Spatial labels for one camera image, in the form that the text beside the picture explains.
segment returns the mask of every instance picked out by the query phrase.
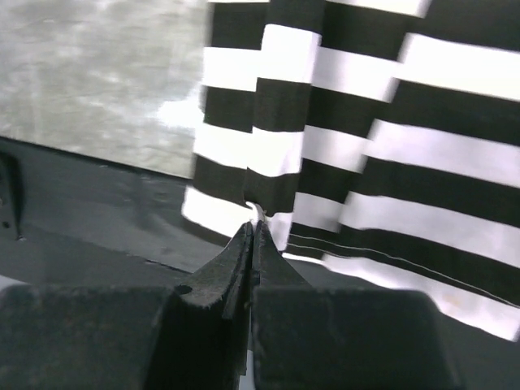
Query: concrete floor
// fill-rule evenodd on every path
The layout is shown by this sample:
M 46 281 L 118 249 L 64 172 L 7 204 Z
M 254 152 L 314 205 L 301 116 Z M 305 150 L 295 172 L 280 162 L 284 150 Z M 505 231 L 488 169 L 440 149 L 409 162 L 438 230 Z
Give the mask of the concrete floor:
M 205 0 L 0 4 L 0 135 L 189 176 Z

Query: striped curtain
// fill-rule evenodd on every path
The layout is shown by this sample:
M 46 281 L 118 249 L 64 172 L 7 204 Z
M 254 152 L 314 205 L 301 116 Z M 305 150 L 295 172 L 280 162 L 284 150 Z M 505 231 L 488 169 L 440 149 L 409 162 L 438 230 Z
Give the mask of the striped curtain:
M 520 325 L 520 2 L 213 0 L 183 216 Z

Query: white thread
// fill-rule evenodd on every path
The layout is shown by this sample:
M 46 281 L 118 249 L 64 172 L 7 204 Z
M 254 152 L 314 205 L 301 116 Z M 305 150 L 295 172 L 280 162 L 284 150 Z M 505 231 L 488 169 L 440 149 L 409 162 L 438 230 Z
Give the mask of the white thread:
M 426 267 L 426 266 L 421 266 L 420 264 L 417 264 L 415 262 L 411 262 L 410 260 L 406 260 L 405 258 L 399 258 L 399 257 L 396 257 L 396 256 L 391 256 L 389 254 L 386 254 L 384 252 L 379 252 L 378 250 L 375 250 L 375 249 L 370 249 L 370 248 L 357 248 L 357 247 L 354 247 L 354 246 L 345 246 L 345 245 L 339 245 L 339 244 L 336 244 L 334 242 L 329 242 L 329 241 L 325 241 L 325 240 L 322 240 L 320 238 L 314 238 L 314 237 L 304 237 L 304 236 L 298 236 L 297 234 L 292 234 L 291 236 L 293 237 L 298 237 L 298 238 L 302 238 L 302 239 L 305 239 L 305 240 L 317 240 L 317 241 L 322 241 L 322 242 L 325 242 L 327 244 L 331 244 L 331 245 L 334 245 L 338 248 L 344 248 L 344 249 L 354 249 L 354 250 L 366 250 L 366 251 L 370 251 L 370 252 L 373 252 L 375 254 L 382 254 L 383 256 L 387 257 L 387 258 L 391 258 L 392 260 L 399 260 L 399 261 L 402 261 L 402 262 L 406 262 L 412 266 L 415 266 L 415 267 L 418 267 L 418 268 L 422 268 L 426 271 L 429 271 L 431 273 L 434 273 L 434 274 L 437 274 L 437 275 L 440 275 L 440 276 L 443 276 L 444 278 L 446 279 L 449 279 L 449 280 L 452 280 L 454 282 L 457 282 L 457 283 L 460 283 L 460 284 L 463 284 L 465 285 L 466 287 L 470 287 L 470 288 L 474 288 L 475 290 L 478 290 L 482 293 L 486 293 L 487 295 L 489 295 L 490 297 L 494 297 L 495 299 L 497 299 L 498 301 L 502 301 L 508 305 L 511 305 L 512 307 L 515 307 L 517 309 L 520 309 L 520 306 L 518 305 L 515 305 L 513 302 L 509 302 L 507 300 L 505 300 L 504 298 L 500 298 L 500 297 L 497 297 L 496 295 L 490 293 L 489 291 L 486 291 L 482 288 L 478 288 L 478 287 L 475 287 L 471 284 L 468 284 L 468 283 L 465 283 L 465 282 L 462 282 L 460 280 L 457 280 L 457 279 L 454 279 L 450 276 L 447 276 L 445 274 L 442 274 L 438 271 L 434 271 L 434 270 L 431 270 L 430 268 Z M 339 254 L 337 253 L 332 253 L 332 252 L 329 252 L 327 250 L 322 250 L 322 249 L 318 249 L 318 248 L 314 248 L 312 246 L 304 246 L 304 245 L 296 245 L 296 244 L 288 244 L 288 246 L 293 246 L 295 248 L 302 248 L 302 249 L 313 249 L 313 250 L 318 250 L 320 252 L 323 252 L 324 254 L 329 254 L 331 256 L 335 256 L 337 258 L 350 258 L 351 256 L 340 256 Z

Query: black surface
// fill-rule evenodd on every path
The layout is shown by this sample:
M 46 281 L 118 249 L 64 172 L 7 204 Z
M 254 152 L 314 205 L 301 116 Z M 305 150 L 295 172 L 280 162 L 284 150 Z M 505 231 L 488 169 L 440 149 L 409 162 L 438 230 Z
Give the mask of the black surface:
M 168 288 L 0 292 L 0 388 L 142 388 Z
M 320 265 L 290 263 L 314 287 L 382 289 L 359 278 L 330 272 Z M 468 390 L 520 388 L 519 342 L 500 339 L 444 315 L 441 322 L 440 331 L 453 349 Z
M 146 258 L 25 226 L 23 240 L 0 238 L 0 275 L 30 284 L 172 286 L 187 272 Z
M 218 246 L 180 229 L 186 180 L 2 137 L 0 153 L 19 164 L 24 191 L 19 228 L 27 241 L 19 245 L 23 249 L 13 249 L 20 250 L 20 258 L 0 251 L 0 274 L 11 269 L 4 262 L 20 262 L 22 273 L 34 275 L 40 258 L 55 260 L 60 268 L 71 256 L 86 261 L 88 252 L 121 260 L 128 255 L 193 272 L 219 252 Z M 52 235 L 52 241 L 70 239 L 67 258 L 46 254 L 54 244 L 41 239 Z
M 258 222 L 254 234 L 252 287 L 305 286 L 309 283 L 278 252 L 267 225 Z
M 244 374 L 253 230 L 245 223 L 214 260 L 175 288 L 147 389 L 237 390 Z
M 16 160 L 0 153 L 0 237 L 16 240 L 19 235 L 22 194 L 16 180 Z
M 420 292 L 259 288 L 253 317 L 257 390 L 465 388 Z

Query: black stripe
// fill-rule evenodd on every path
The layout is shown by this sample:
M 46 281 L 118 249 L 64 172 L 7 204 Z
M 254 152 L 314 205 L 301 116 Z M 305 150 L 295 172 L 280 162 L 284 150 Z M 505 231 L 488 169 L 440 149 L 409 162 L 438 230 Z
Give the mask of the black stripe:
M 368 158 L 356 192 L 422 203 L 520 228 L 520 190 L 472 177 Z
M 429 37 L 520 51 L 520 2 L 435 0 L 418 32 Z
M 322 251 L 331 252 L 334 248 L 332 243 L 336 241 L 336 239 L 337 232 L 318 229 L 300 223 L 293 223 L 291 225 L 291 238 L 289 242 L 294 244 L 310 245 L 321 249 Z
M 494 295 L 520 305 L 520 269 L 514 266 L 429 240 L 375 229 L 358 231 L 343 226 L 337 242 L 344 246 L 336 247 L 340 257 L 371 258 L 491 299 L 497 300 Z
M 204 121 L 213 126 L 251 132 L 254 92 L 207 87 Z
M 268 217 L 276 213 L 291 213 L 298 186 L 298 176 L 296 173 L 267 177 L 248 169 L 245 177 L 244 198 L 246 201 L 260 205 Z
M 242 189 L 245 169 L 226 167 L 195 154 L 193 187 L 206 195 L 246 206 Z
M 347 193 L 358 177 L 359 174 L 355 172 L 304 158 L 301 163 L 298 192 L 344 203 Z
M 271 132 L 303 131 L 310 84 L 258 78 L 255 95 L 255 127 Z
M 308 246 L 301 247 L 295 244 L 288 244 L 287 249 L 284 251 L 286 254 L 294 254 L 296 256 L 302 256 L 304 258 L 313 258 L 315 260 L 321 260 L 323 257 L 323 251 L 311 248 Z
M 520 146 L 520 103 L 401 81 L 383 118 Z
M 336 235 L 335 232 L 292 223 L 286 252 L 321 260 L 324 254 L 334 253 L 335 246 L 332 243 Z
M 387 103 L 313 87 L 307 124 L 367 137 L 374 118 Z
M 216 3 L 213 8 L 210 46 L 260 50 L 268 5 Z
M 267 216 L 293 211 L 298 174 L 266 177 L 256 172 L 226 167 L 195 155 L 193 187 L 211 197 L 246 206 L 244 198 L 258 203 Z
M 325 0 L 271 0 L 267 23 L 320 34 Z
M 323 47 L 396 61 L 417 18 L 327 2 L 323 19 Z

